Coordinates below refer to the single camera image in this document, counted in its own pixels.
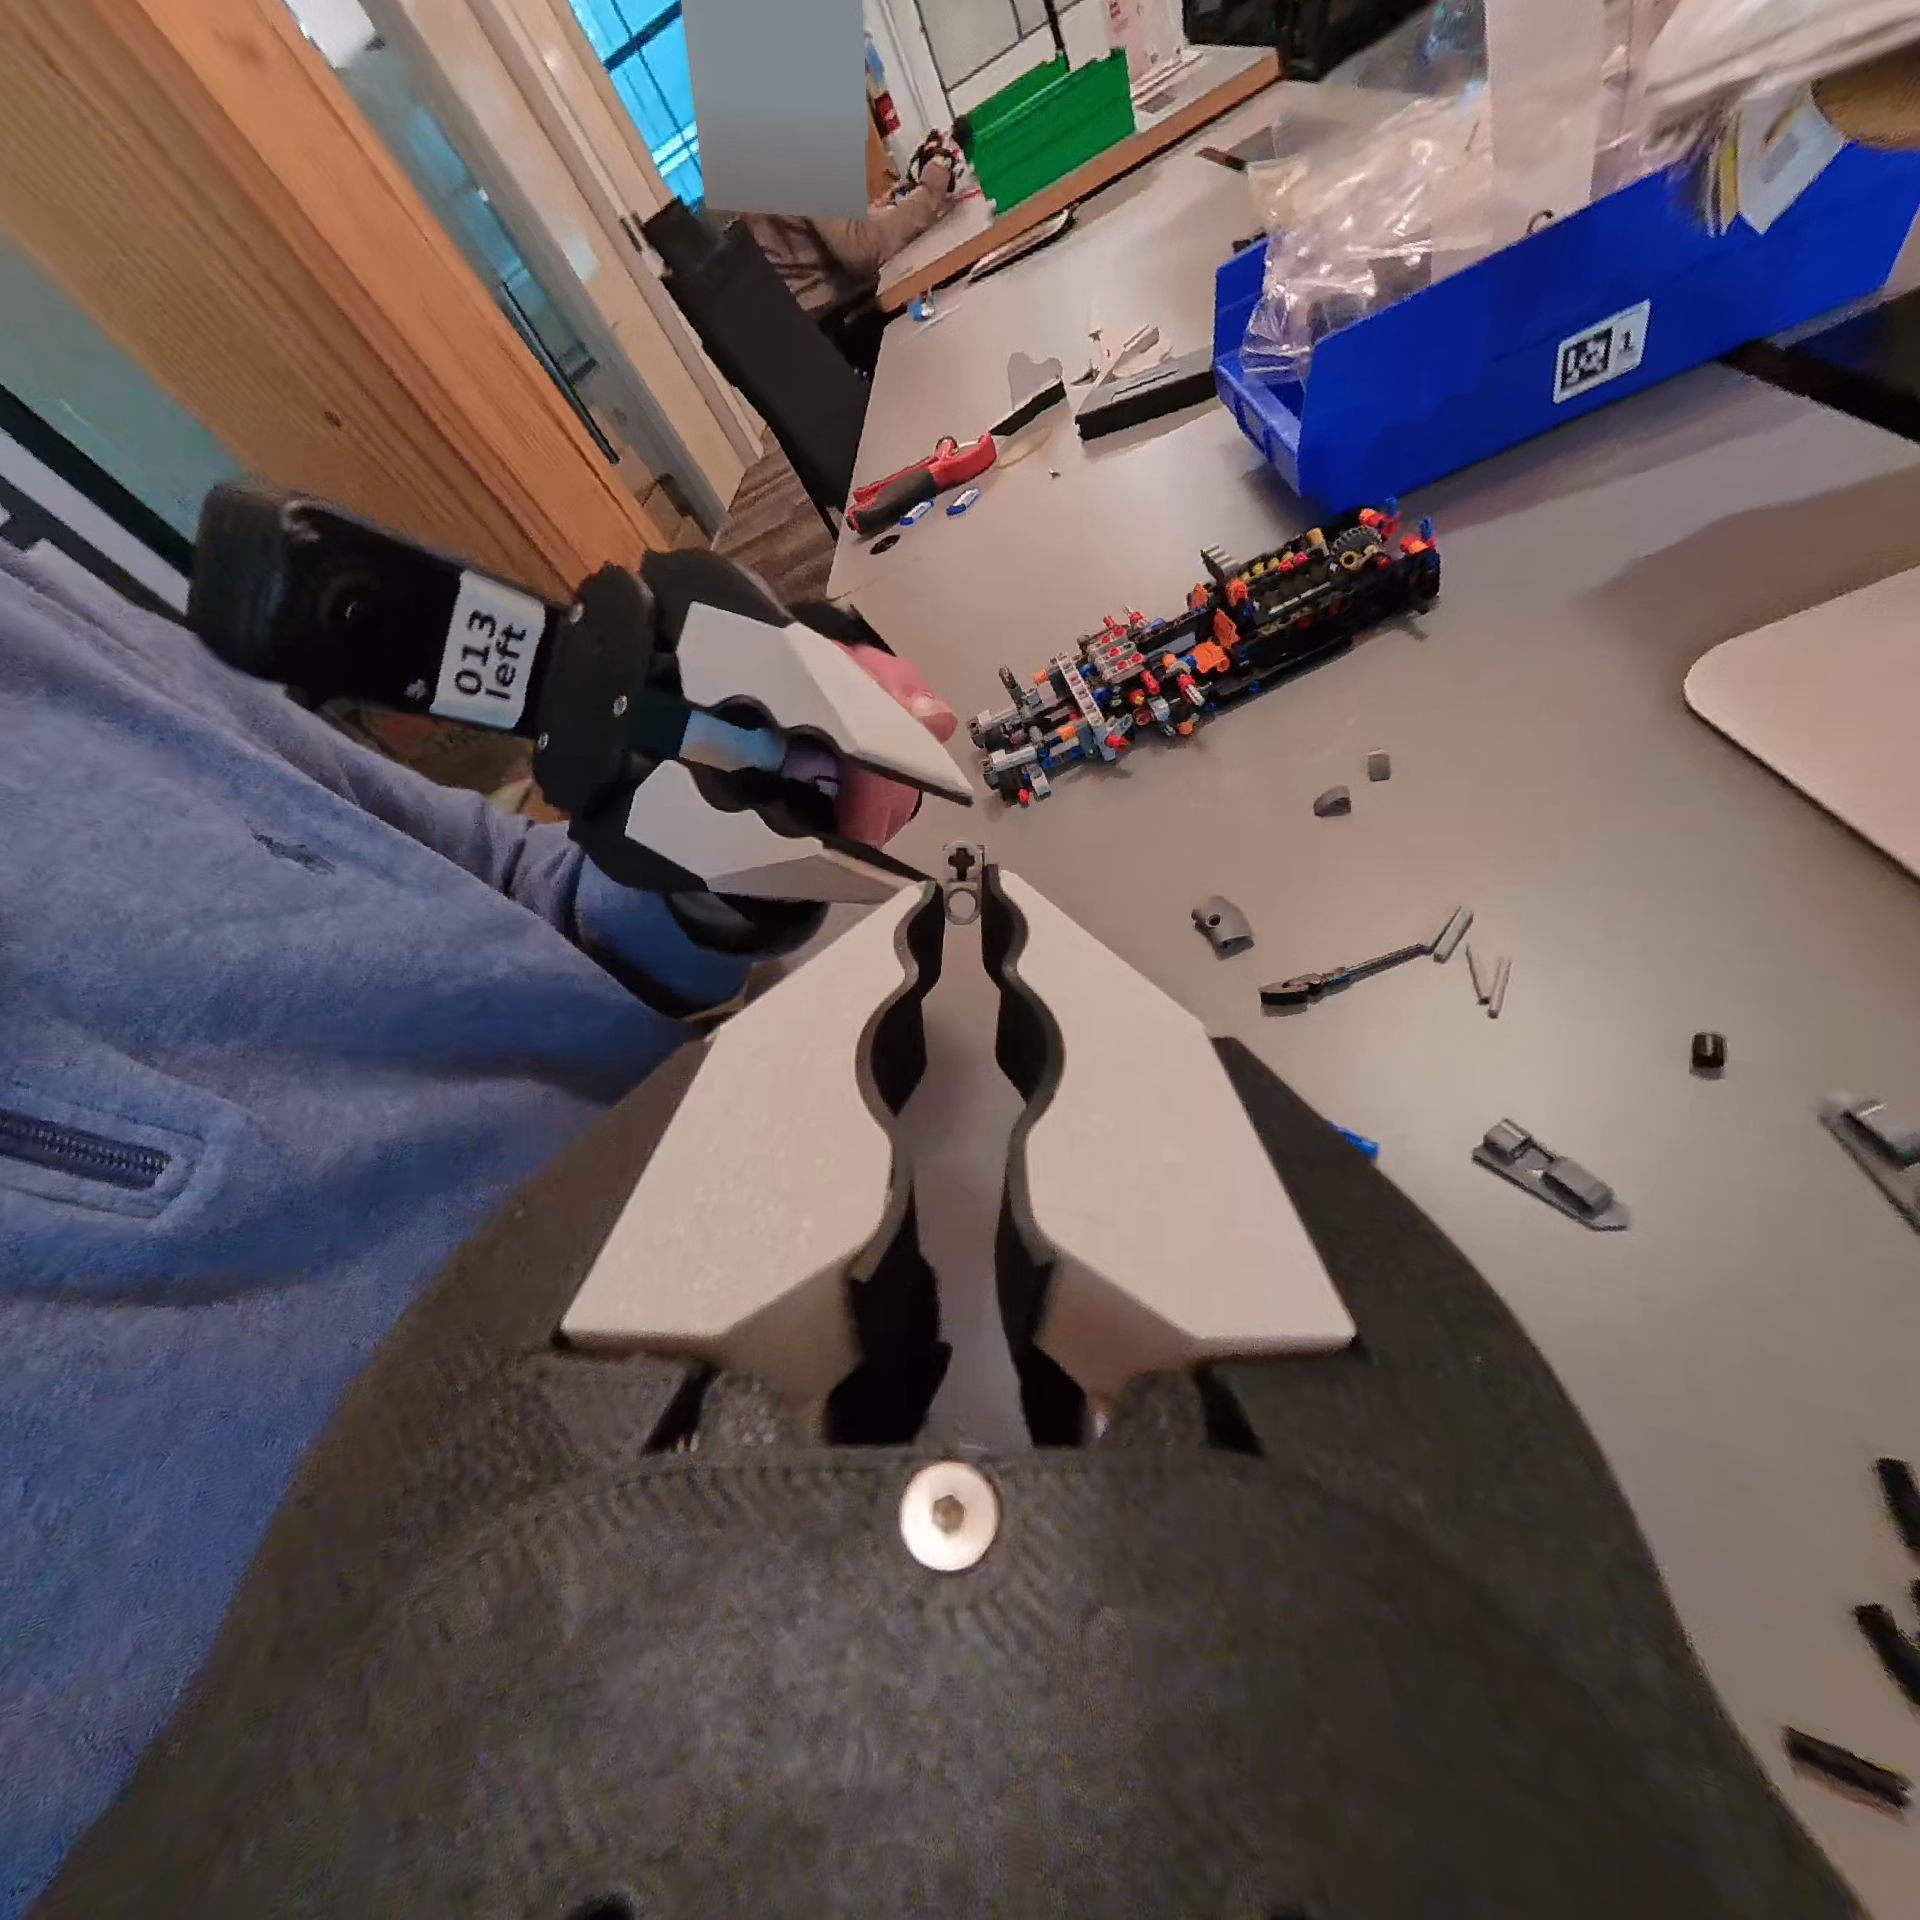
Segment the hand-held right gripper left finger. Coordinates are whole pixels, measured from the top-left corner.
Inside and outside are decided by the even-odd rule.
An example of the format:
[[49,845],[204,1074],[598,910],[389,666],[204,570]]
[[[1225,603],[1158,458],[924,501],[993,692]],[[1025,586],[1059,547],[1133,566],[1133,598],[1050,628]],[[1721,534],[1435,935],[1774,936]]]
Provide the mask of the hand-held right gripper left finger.
[[561,1334],[754,1376],[839,1445],[913,1441],[948,1376],[899,1122],[943,890],[903,890],[725,1024]]

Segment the person's left forearm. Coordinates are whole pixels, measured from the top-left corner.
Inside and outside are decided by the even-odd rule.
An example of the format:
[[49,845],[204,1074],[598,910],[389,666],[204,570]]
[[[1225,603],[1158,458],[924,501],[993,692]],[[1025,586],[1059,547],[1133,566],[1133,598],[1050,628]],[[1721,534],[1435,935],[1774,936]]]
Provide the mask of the person's left forearm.
[[605,875],[562,827],[483,806],[468,873],[519,903],[665,1016],[696,1018],[739,996],[754,952],[725,949],[691,908]]

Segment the tan board with white sheet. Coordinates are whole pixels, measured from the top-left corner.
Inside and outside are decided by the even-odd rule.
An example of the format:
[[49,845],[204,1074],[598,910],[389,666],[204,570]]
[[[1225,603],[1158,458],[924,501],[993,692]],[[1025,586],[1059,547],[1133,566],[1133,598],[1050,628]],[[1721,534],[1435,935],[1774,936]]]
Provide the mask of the tan board with white sheet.
[[1916,4],[1682,4],[1643,62],[1648,123],[1690,130],[1811,99],[1848,142],[1917,149]]

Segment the beige mat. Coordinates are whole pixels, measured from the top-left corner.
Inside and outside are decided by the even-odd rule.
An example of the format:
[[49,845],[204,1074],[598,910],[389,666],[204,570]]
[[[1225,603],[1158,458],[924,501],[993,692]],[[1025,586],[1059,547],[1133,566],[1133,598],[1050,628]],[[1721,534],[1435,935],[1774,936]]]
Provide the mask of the beige mat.
[[1910,878],[1917,875],[1917,570],[1711,649],[1683,697]]

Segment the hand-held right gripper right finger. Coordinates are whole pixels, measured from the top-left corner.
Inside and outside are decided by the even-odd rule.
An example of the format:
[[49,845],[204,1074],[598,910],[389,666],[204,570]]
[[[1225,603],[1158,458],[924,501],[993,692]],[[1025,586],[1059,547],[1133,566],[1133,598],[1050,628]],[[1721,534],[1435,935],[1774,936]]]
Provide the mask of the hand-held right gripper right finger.
[[981,878],[995,1059],[1021,1095],[996,1302],[1035,1445],[1084,1445],[1145,1376],[1320,1358],[1358,1327],[1221,1048],[1032,882]]

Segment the grey lego plate assembly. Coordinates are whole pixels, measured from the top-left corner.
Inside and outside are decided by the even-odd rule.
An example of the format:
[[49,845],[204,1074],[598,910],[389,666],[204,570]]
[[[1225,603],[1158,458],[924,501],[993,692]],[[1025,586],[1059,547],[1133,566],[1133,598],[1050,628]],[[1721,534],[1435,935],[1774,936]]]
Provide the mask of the grey lego plate assembly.
[[1848,1158],[1917,1228],[1917,1128],[1878,1099],[1830,1095],[1819,1122]]

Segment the green plastic bin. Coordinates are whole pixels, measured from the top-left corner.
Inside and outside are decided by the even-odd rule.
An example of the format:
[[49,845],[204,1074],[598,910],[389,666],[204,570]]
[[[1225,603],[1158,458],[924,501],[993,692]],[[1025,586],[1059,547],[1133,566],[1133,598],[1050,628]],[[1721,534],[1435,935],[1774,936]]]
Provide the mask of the green plastic bin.
[[996,214],[1042,196],[1137,130],[1125,51],[1073,67],[1047,61],[952,123],[952,135]]

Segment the red-handled pliers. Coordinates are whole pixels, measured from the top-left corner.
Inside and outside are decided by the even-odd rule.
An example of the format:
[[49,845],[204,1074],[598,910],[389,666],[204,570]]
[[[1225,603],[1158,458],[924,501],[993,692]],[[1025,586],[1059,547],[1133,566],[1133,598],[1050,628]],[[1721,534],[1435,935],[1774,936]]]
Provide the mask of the red-handled pliers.
[[995,432],[985,432],[973,443],[946,437],[924,460],[888,480],[856,488],[849,501],[847,525],[862,538],[878,538],[946,491],[973,485],[996,463],[996,454]]

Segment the lego car chassis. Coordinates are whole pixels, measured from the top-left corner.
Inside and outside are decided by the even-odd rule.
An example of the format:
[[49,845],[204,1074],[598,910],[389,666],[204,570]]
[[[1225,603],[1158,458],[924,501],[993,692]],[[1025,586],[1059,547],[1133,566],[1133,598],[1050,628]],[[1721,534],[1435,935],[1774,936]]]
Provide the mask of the lego car chassis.
[[990,797],[1042,804],[1080,765],[1192,740],[1441,592],[1435,524],[1405,524],[1397,503],[1348,511],[1246,562],[1208,547],[1202,568],[1171,620],[1106,618],[1034,675],[999,675],[1002,705],[970,722]]

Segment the person's blue sweater torso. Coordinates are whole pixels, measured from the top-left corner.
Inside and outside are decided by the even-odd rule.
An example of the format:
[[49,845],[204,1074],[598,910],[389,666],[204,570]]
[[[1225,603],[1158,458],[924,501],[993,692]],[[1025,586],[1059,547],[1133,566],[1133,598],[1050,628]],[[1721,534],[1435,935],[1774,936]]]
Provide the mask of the person's blue sweater torso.
[[14,550],[4,685],[25,1916],[161,1734],[394,1320],[686,1027],[468,873],[488,800]]

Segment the black chair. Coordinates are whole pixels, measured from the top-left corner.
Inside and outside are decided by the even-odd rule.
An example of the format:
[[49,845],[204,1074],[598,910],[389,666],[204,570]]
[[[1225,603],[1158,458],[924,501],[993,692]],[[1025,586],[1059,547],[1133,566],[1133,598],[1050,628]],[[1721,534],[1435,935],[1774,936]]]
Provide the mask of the black chair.
[[852,498],[891,321],[878,295],[806,313],[744,227],[717,231],[680,201],[644,222],[641,234],[714,368],[762,416],[818,512],[835,524]]

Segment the person's left hand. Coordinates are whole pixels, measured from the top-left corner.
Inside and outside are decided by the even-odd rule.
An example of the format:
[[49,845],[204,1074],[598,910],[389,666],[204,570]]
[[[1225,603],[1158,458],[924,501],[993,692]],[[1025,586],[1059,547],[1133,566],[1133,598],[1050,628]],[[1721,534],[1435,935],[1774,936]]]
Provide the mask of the person's left hand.
[[[948,748],[957,730],[957,715],[948,701],[935,696],[908,662],[883,654],[869,642],[835,641],[833,645],[872,685],[878,685],[896,707],[908,714],[918,732],[929,735],[939,748]],[[835,788],[833,811],[839,835],[868,848],[888,848],[900,831],[913,823],[926,800],[921,788],[878,775],[831,749],[822,749],[816,780],[820,787],[831,780]]]

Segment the grey lego clip assembly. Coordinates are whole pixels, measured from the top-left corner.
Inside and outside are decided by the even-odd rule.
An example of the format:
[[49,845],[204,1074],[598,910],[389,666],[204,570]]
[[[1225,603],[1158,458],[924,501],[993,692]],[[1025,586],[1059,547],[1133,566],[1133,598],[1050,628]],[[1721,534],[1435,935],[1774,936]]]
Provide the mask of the grey lego clip assembly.
[[1474,1164],[1590,1232],[1626,1232],[1631,1216],[1609,1181],[1502,1120],[1474,1148]]

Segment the black lego lever with axle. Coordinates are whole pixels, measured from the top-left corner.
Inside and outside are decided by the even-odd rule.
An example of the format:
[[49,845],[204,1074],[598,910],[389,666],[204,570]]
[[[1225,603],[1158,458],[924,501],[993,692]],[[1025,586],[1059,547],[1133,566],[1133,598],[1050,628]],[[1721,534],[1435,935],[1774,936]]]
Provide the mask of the black lego lever with axle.
[[1431,957],[1428,943],[1394,947],[1384,955],[1372,955],[1362,964],[1339,965],[1326,974],[1298,974],[1293,978],[1271,982],[1259,990],[1259,1005],[1266,1012],[1302,1012],[1307,1007],[1322,1005],[1336,995],[1348,991],[1362,982],[1380,978],[1383,974],[1392,974],[1420,957]]

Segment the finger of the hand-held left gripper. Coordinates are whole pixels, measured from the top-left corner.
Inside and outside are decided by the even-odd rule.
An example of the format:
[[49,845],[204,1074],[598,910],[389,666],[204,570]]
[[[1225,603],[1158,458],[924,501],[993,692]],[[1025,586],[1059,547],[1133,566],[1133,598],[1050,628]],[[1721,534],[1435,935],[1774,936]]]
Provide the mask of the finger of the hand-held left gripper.
[[696,714],[738,730],[806,736],[885,780],[973,804],[973,783],[921,719],[812,628],[696,606],[686,618],[676,665],[683,697]]
[[700,886],[747,903],[883,903],[924,882],[869,843],[849,839],[839,819],[860,761],[829,765],[806,754],[799,778],[782,765],[718,770],[645,753],[622,753],[620,774],[636,775],[620,804],[627,843],[671,875],[661,890]]

